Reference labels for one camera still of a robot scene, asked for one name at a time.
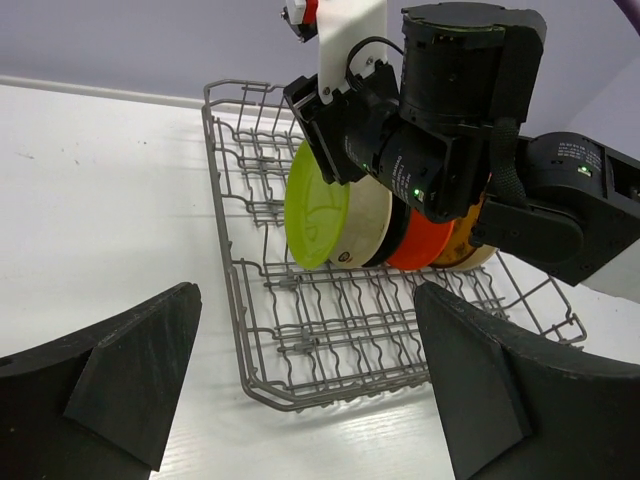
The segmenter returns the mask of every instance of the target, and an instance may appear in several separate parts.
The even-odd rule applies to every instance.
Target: white tabletop
[[[0,105],[0,357],[195,282],[200,329],[153,478],[453,478],[429,386],[301,414],[243,394],[198,110],[13,87]],[[637,305],[568,295],[588,351],[640,363]]]

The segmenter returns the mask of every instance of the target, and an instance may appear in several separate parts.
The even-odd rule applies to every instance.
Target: gray metal rack
[[[558,342],[586,339],[558,283],[528,268],[523,284],[517,260],[506,255],[464,273],[302,270],[289,255],[283,214],[303,136],[282,87],[209,84],[202,118],[240,380],[250,397],[301,411],[429,381],[412,302],[425,281]]]

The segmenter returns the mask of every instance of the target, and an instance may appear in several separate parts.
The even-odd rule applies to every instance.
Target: beige plate
[[[474,268],[478,268],[480,265],[484,264],[487,260],[493,257],[497,251],[498,249],[495,247],[484,245],[478,248],[471,255],[469,255],[469,258],[459,263],[455,267],[451,268],[450,270],[455,270],[457,272],[465,272],[467,270],[473,270]]]
[[[393,196],[373,177],[350,185],[349,210],[329,259],[340,268],[359,268],[376,254],[391,222]]]

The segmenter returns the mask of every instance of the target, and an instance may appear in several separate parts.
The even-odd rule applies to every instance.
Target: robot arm
[[[283,12],[302,40],[320,39],[318,75],[285,98],[325,181],[372,175],[434,222],[465,216],[485,191],[471,243],[640,302],[638,162],[579,134],[519,135],[543,18],[477,3],[404,9],[398,88],[381,11],[384,0],[289,0]]]

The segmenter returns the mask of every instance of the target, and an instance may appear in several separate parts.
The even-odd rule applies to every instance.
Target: lime green plate
[[[293,259],[307,270],[327,261],[349,209],[349,185],[327,185],[309,144],[300,145],[284,197],[284,228]]]

